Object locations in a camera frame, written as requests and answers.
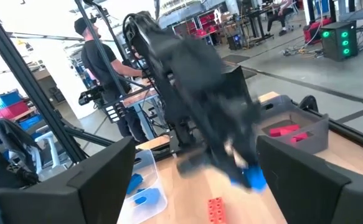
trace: black t-shirt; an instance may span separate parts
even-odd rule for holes
[[[102,46],[109,61],[112,62],[116,60],[116,56],[113,53],[112,49],[105,44],[102,44]],[[113,77],[111,76],[108,67],[106,67],[102,59],[101,53],[97,45],[94,43],[94,40],[88,40],[84,43],[82,49],[82,62],[85,68],[88,68],[93,73],[94,77],[100,81],[101,85],[105,89],[104,99],[108,102],[117,100],[120,97],[121,93]],[[119,81],[125,89],[125,92],[129,92],[129,85],[123,80]]]

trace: red block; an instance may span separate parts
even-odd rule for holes
[[[308,138],[307,133],[301,133],[301,134],[298,134],[297,136],[293,136],[291,139],[291,142],[298,142],[298,141],[304,140],[306,138]]]
[[[210,199],[207,202],[210,224],[226,224],[225,207],[221,197]]]
[[[283,126],[283,127],[279,127],[279,128],[273,128],[273,129],[270,129],[270,136],[279,137],[284,134],[291,133],[292,131],[296,131],[299,128],[300,127],[298,124]]]

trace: baseball cap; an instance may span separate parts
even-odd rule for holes
[[[94,24],[97,21],[97,18],[94,17],[93,19],[90,19],[90,22]],[[84,30],[87,28],[87,23],[84,21],[84,18],[79,18],[75,21],[75,31],[76,33],[83,35]]]

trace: pink crate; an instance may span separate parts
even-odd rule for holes
[[[26,112],[29,108],[27,107],[26,103],[20,101],[18,103],[14,103],[11,106],[8,106],[4,109],[0,110],[0,118],[7,118],[12,119],[16,116]]]

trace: concrete floor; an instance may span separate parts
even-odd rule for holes
[[[275,91],[297,102],[306,95],[313,95],[321,113],[327,113],[331,118],[363,132],[363,52],[345,62],[306,58],[305,55],[284,57],[282,50],[302,46],[303,43],[303,31],[298,24],[304,25],[304,13],[300,12],[293,20],[293,32],[278,37],[280,24],[275,22],[271,30],[276,34],[275,38],[252,49],[231,51],[228,45],[217,46],[216,49],[221,57],[231,54],[248,56],[248,60],[238,64],[263,71],[247,80],[253,95]],[[101,111],[78,120],[68,104],[62,103],[57,108],[66,120],[89,133],[113,141],[121,139],[117,125],[111,124]],[[81,139],[77,141],[89,155],[103,149],[102,146]]]

